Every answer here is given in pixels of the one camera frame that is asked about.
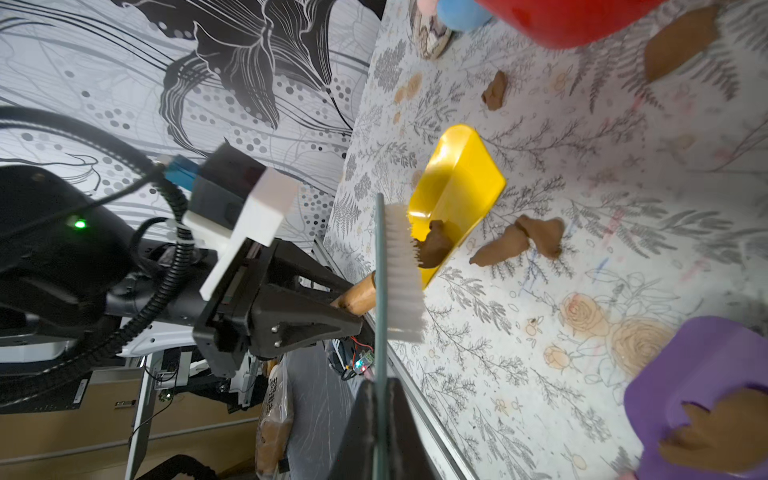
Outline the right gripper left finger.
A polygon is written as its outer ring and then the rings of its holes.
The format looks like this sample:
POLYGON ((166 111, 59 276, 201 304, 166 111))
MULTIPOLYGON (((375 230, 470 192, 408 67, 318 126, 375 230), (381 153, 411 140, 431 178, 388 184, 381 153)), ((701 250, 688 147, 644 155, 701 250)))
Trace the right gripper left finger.
POLYGON ((377 446, 377 399, 375 383, 360 385, 328 480, 371 480, 377 446))

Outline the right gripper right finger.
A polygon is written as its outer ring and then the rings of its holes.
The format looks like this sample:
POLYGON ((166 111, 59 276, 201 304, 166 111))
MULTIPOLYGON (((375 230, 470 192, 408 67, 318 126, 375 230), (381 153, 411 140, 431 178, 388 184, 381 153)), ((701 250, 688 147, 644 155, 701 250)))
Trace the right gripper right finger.
POLYGON ((386 440, 388 478, 434 480, 430 458, 421 441, 402 383, 387 379, 386 440))

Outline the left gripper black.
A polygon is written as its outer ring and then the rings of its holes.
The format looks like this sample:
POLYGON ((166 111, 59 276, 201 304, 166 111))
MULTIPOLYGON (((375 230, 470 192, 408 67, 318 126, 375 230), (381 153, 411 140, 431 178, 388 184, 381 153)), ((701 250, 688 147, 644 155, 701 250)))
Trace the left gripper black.
POLYGON ((215 376, 234 377, 248 352, 272 359, 360 333, 362 319, 335 306, 335 293, 298 287, 301 277, 339 294, 353 286, 291 241, 236 248, 193 328, 215 376))

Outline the green cleaning brush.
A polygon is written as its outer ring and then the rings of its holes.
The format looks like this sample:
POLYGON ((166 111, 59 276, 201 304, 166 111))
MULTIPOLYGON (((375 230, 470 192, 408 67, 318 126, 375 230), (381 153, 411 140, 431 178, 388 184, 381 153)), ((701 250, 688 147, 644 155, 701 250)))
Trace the green cleaning brush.
POLYGON ((423 340, 424 295, 407 207, 375 196, 375 387, 376 444, 373 477, 389 477, 388 341, 423 340))

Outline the yellow trowel wooden handle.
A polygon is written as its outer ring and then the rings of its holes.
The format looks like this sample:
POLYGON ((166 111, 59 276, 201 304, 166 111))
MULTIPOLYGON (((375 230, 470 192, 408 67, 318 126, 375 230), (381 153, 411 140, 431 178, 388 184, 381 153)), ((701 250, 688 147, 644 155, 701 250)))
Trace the yellow trowel wooden handle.
MULTIPOLYGON (((479 135, 465 125, 449 128, 409 200, 408 219, 417 248, 424 295, 447 259, 491 212, 506 186, 479 135)), ((373 220, 375 244, 375 196, 373 220)), ((356 316, 375 312, 375 271, 341 294, 333 304, 356 316)))

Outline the purple trowel pink handle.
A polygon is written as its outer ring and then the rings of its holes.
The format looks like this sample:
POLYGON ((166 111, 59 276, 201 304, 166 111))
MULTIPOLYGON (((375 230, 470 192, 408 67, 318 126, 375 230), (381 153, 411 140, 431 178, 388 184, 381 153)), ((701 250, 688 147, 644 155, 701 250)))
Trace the purple trowel pink handle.
POLYGON ((627 418, 643 446, 637 479, 765 479, 767 464, 743 473, 706 472, 673 465, 659 443, 690 423, 685 403, 712 411, 743 387, 767 390, 767 338, 722 317, 704 316, 682 324, 658 357, 624 394, 627 418))

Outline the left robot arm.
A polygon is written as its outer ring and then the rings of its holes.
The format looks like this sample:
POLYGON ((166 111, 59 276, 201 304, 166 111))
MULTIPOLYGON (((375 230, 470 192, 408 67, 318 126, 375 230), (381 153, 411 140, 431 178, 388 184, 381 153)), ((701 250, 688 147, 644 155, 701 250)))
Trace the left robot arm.
POLYGON ((359 334, 348 281, 278 229, 292 178, 229 144, 202 165, 151 160, 85 122, 5 106, 5 129, 82 144, 128 167, 131 190, 170 208, 132 227, 52 171, 1 169, 1 409, 77 387, 118 358, 169 354, 148 369, 159 390, 245 410, 264 397, 260 362, 359 334))

